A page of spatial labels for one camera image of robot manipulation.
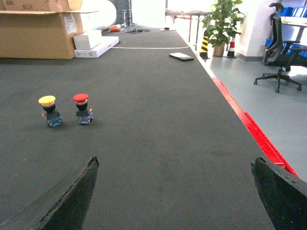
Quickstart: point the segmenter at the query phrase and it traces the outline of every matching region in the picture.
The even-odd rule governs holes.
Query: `red and white cone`
[[[224,56],[224,57],[225,58],[236,58],[235,57],[235,37],[232,38],[227,56]]]

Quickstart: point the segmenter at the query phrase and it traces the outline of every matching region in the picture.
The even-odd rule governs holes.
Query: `red button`
[[[82,103],[88,99],[88,95],[85,93],[80,93],[80,94],[74,95],[72,99],[77,103]]]

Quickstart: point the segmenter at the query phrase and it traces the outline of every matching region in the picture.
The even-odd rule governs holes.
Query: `yellow button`
[[[42,105],[50,105],[50,104],[54,103],[55,100],[56,100],[55,96],[49,95],[49,96],[41,97],[38,100],[38,103],[40,103]]]

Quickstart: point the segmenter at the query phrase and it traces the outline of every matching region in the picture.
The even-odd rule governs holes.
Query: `green leaves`
[[[210,24],[208,27],[209,42],[212,46],[219,46],[223,42],[230,43],[230,37],[241,34],[237,31],[237,22],[243,21],[244,14],[235,7],[242,0],[215,0],[211,5]]]

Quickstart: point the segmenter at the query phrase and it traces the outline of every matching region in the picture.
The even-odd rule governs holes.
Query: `potted plant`
[[[236,7],[242,0],[215,0],[208,25],[209,43],[213,47],[214,56],[222,56],[225,44],[230,43],[230,37],[241,34],[237,30],[237,22],[243,21],[244,14]]]

